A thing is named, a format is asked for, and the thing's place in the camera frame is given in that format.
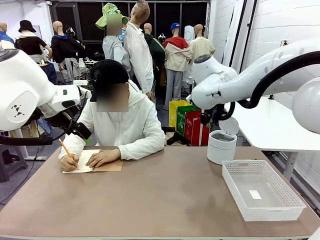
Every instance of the pencil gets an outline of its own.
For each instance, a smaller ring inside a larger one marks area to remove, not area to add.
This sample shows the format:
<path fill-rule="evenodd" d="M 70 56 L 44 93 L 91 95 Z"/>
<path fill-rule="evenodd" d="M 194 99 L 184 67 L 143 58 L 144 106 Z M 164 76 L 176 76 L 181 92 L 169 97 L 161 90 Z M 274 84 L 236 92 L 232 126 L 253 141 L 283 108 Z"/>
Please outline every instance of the pencil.
<path fill-rule="evenodd" d="M 61 141 L 61 139 L 60 139 L 60 138 L 59 138 L 59 141 L 60 141 L 60 143 L 61 143 L 62 147 L 64 148 L 64 150 L 66 151 L 66 153 L 68 154 L 68 156 L 69 156 L 70 158 L 72 158 L 72 156 L 71 156 L 70 152 L 68 151 L 68 149 L 66 148 L 66 146 L 64 145 L 64 143 Z"/>

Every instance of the white plastic basket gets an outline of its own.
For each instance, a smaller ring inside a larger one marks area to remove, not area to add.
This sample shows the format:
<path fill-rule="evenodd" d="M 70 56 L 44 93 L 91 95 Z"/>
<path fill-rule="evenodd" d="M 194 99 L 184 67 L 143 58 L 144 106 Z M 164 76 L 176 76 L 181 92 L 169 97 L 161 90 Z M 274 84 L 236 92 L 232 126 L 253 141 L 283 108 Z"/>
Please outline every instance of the white plastic basket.
<path fill-rule="evenodd" d="M 265 160 L 223 161 L 222 175 L 247 222 L 294 221 L 306 207 Z"/>

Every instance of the table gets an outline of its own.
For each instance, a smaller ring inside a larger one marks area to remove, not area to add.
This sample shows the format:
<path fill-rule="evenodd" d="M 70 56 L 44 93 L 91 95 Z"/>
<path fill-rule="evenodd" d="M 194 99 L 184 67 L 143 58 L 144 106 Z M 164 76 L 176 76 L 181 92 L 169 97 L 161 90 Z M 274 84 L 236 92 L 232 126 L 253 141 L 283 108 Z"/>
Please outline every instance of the table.
<path fill-rule="evenodd" d="M 251 146 L 265 151 L 289 152 L 283 173 L 288 180 L 293 174 L 298 152 L 320 151 L 320 135 L 300 126 L 292 111 L 276 100 L 262 97 L 258 106 L 252 109 L 236 102 L 232 116 Z"/>
<path fill-rule="evenodd" d="M 320 225 L 309 206 L 296 221 L 245 222 L 206 147 L 165 147 L 121 172 L 82 174 L 61 173 L 59 152 L 0 212 L 0 237 L 280 240 L 308 238 Z M 235 158 L 268 161 L 255 147 L 237 147 Z"/>

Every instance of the robotic arm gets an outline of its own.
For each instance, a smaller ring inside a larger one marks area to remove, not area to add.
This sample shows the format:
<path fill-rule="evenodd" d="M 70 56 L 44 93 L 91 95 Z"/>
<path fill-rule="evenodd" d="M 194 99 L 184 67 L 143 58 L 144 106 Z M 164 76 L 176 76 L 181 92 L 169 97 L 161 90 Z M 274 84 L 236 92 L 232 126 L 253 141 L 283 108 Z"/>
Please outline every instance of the robotic arm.
<path fill-rule="evenodd" d="M 44 118 L 64 133 L 86 140 L 91 132 L 73 120 L 81 99 L 91 92 L 76 85 L 53 85 L 45 72 L 23 51 L 0 51 L 0 130 L 19 129 L 30 120 Z M 49 145 L 53 138 L 0 137 L 0 144 L 29 146 Z"/>
<path fill-rule="evenodd" d="M 320 64 L 320 38 L 298 41 L 277 48 L 259 58 L 239 75 L 230 67 L 203 55 L 193 63 L 196 87 L 191 98 L 205 110 L 202 123 L 229 118 L 238 102 L 244 108 L 254 108 L 263 95 L 297 91 L 293 100 L 293 115 L 309 131 L 320 134 L 320 71 L 310 65 Z M 233 102 L 223 115 L 224 104 Z"/>

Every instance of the blue cap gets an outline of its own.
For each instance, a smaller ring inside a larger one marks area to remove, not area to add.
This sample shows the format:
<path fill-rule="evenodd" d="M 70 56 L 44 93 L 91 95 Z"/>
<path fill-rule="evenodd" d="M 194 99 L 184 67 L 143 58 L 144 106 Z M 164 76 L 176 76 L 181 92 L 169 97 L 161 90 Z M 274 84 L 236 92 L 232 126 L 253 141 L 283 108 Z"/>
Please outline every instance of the blue cap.
<path fill-rule="evenodd" d="M 173 23 L 170 27 L 170 30 L 172 31 L 172 29 L 180 29 L 180 24 L 179 23 Z"/>

